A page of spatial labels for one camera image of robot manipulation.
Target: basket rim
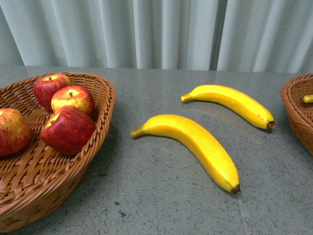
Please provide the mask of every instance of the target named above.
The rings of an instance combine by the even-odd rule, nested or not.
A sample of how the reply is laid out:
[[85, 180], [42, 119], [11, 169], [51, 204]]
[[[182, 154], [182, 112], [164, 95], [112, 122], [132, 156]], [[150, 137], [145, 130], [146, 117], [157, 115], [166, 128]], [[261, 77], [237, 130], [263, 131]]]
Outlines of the basket rim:
[[309, 118], [307, 118], [302, 111], [295, 104], [292, 96], [291, 96], [291, 88], [293, 85], [302, 83], [303, 81], [307, 81], [309, 79], [313, 79], [313, 73], [301, 74], [289, 79], [281, 89], [281, 99], [287, 109], [287, 112], [292, 118], [293, 121], [306, 126], [306, 128], [313, 128], [313, 122]]
[[[70, 72], [70, 71], [63, 71], [63, 72], [53, 72], [53, 73], [46, 73], [46, 74], [41, 74], [41, 75], [37, 75], [37, 76], [33, 76], [33, 77], [29, 77], [29, 78], [26, 78], [24, 80], [21, 80], [21, 81], [18, 81], [18, 82], [14, 82], [8, 86], [5, 86], [3, 88], [0, 88], [0, 90], [6, 90], [12, 86], [20, 86], [22, 85], [23, 83], [26, 83], [26, 82], [34, 82], [35, 80], [39, 79], [40, 77], [43, 77], [43, 76], [47, 76], [47, 75], [52, 75], [52, 74], [55, 74], [55, 73], [63, 73], [69, 77], [79, 77], [79, 76], [90, 76], [90, 77], [93, 77], [94, 79], [95, 78], [99, 78], [101, 79], [101, 81], [103, 82], [103, 84], [105, 84], [107, 87], [108, 87], [108, 95], [109, 95], [109, 101], [108, 102], [108, 107], [107, 107], [107, 110], [101, 110], [99, 111], [99, 115], [97, 117], [97, 120], [99, 120], [100, 118], [102, 118], [102, 116], [107, 116], [107, 111], [108, 111], [108, 108], [110, 107], [113, 111], [114, 109], [114, 106], [115, 106], [115, 100], [116, 100], [116, 90], [115, 90], [115, 87], [113, 85], [112, 82], [110, 82], [109, 80], [97, 75], [97, 74], [94, 74], [94, 73], [83, 73], [83, 72]], [[17, 200], [14, 200], [13, 203], [10, 203], [10, 204], [7, 204], [3, 207], [0, 207], [0, 215], [5, 215], [6, 213], [8, 213], [10, 210], [13, 210], [14, 208], [24, 208], [26, 206], [28, 206], [29, 204], [31, 204], [32, 201], [40, 198], [40, 197], [44, 197], [46, 196], [47, 194], [49, 193], [52, 193], [54, 190], [56, 190], [58, 187], [60, 187], [63, 183], [67, 182], [68, 180], [70, 180], [72, 177], [74, 177], [78, 172], [80, 172], [82, 170], [83, 167], [87, 166], [90, 161], [93, 159], [93, 157], [95, 156], [95, 154], [98, 152], [98, 150], [101, 148], [101, 145], [100, 147], [96, 150], [96, 149], [92, 149], [91, 147], [90, 148], [87, 148], [89, 145], [92, 146], [94, 141], [96, 140], [96, 137], [100, 136], [101, 134], [101, 131], [103, 131], [103, 129], [101, 129], [99, 126], [97, 126], [97, 122], [96, 122], [96, 128], [95, 128], [95, 131], [93, 133], [93, 135], [91, 136], [91, 138], [88, 140], [88, 142], [86, 143], [86, 145], [83, 147], [83, 149], [81, 150], [80, 153], [76, 154], [74, 158], [78, 158], [78, 160], [73, 164], [73, 163], [68, 163], [67, 165], [71, 165], [69, 169], [68, 166], [65, 167], [65, 169], [62, 169], [62, 171], [65, 171], [64, 174], [62, 174], [61, 177], [55, 177], [54, 179], [47, 179], [46, 181], [42, 181], [42, 182], [38, 182], [36, 183], [36, 185], [34, 186], [34, 188], [37, 188], [38, 186], [40, 186], [41, 184], [45, 184], [45, 187], [40, 187], [39, 189], [32, 189], [32, 188], [27, 188], [26, 189], [26, 192], [28, 192], [29, 190], [33, 190], [32, 192], [30, 193], [26, 193], [26, 192], [23, 192], [21, 193], [21, 197], [19, 197], [19, 195], [15, 195], [15, 198], [17, 198]], [[88, 159], [83, 159], [84, 156], [86, 155], [89, 155], [89, 158]]]

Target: fake fruit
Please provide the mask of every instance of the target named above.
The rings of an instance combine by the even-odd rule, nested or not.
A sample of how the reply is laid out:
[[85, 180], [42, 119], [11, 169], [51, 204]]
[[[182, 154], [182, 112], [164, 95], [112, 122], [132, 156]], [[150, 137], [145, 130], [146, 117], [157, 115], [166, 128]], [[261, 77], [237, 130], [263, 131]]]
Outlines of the fake fruit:
[[52, 110], [55, 112], [65, 105], [73, 105], [92, 117], [94, 100], [90, 91], [81, 85], [67, 86], [57, 91], [51, 100]]
[[303, 102], [305, 103], [313, 103], [313, 94], [307, 94], [303, 97]]
[[62, 73], [48, 75], [34, 82], [34, 95], [41, 106], [48, 110], [52, 110], [51, 99], [53, 95], [61, 88], [71, 84], [69, 78]]
[[77, 154], [87, 144], [95, 123], [83, 111], [72, 105], [58, 109], [40, 133], [40, 139], [62, 154]]
[[131, 131], [142, 135], [165, 136], [183, 143], [197, 157], [211, 178], [226, 191], [240, 192], [238, 170], [221, 144], [201, 125], [186, 117], [162, 114]]
[[230, 87], [221, 85], [202, 85], [181, 97], [189, 100], [211, 101], [221, 104], [239, 114], [252, 125], [271, 131], [275, 127], [272, 114], [250, 96]]
[[30, 139], [31, 130], [22, 114], [16, 109], [0, 109], [0, 157], [24, 149]]

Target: banana stem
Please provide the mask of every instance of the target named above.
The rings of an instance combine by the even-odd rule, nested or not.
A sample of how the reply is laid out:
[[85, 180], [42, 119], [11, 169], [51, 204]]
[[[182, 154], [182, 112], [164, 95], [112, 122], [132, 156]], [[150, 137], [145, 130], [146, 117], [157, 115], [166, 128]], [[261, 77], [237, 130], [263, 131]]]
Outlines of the banana stem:
[[135, 128], [134, 130], [131, 131], [131, 137], [133, 139], [136, 139], [139, 136], [142, 136], [143, 134], [144, 134], [144, 127], [143, 126], [139, 126], [139, 127]]
[[182, 102], [187, 102], [189, 100], [192, 100], [192, 96], [190, 93], [184, 94], [181, 98]]

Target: banana tip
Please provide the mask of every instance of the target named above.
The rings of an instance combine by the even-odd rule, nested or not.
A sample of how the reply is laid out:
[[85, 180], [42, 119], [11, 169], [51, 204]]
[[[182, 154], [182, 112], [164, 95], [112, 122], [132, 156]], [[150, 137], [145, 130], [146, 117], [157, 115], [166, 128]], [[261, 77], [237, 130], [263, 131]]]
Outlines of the banana tip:
[[266, 125], [266, 130], [267, 131], [272, 131], [275, 127], [275, 121], [269, 121]]
[[191, 95], [190, 95], [190, 93], [184, 94], [180, 99], [182, 100], [182, 102], [187, 102], [187, 101], [191, 100]]
[[240, 185], [236, 185], [235, 187], [233, 187], [231, 189], [231, 192], [233, 192], [234, 194], [238, 194], [240, 192]]
[[131, 131], [131, 137], [133, 139], [136, 139], [137, 137], [142, 135], [142, 126], [139, 126], [137, 128], [135, 128], [134, 130]]

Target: wicker basket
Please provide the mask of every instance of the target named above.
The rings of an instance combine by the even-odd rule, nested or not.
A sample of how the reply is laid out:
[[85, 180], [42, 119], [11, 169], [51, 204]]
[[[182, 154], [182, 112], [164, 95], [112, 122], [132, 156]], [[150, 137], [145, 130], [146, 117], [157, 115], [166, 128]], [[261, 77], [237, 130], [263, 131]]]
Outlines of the wicker basket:
[[96, 129], [76, 156], [62, 155], [39, 138], [51, 112], [38, 104], [32, 86], [46, 74], [0, 89], [0, 108], [19, 110], [32, 131], [26, 149], [0, 158], [0, 232], [31, 224], [57, 209], [78, 185], [108, 133], [116, 99], [113, 84], [95, 74], [64, 74], [89, 89], [96, 106]]
[[313, 73], [290, 79], [281, 89], [292, 130], [313, 154], [313, 104], [303, 102], [306, 94], [313, 94]]

